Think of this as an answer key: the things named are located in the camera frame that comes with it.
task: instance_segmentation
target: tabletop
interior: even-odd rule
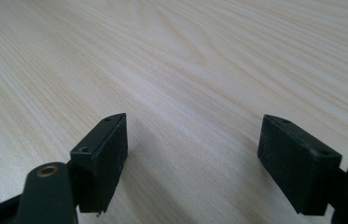
[[[271,114],[348,168],[348,1],[0,1],[0,202],[117,113],[128,159],[80,223],[329,223],[257,151]]]

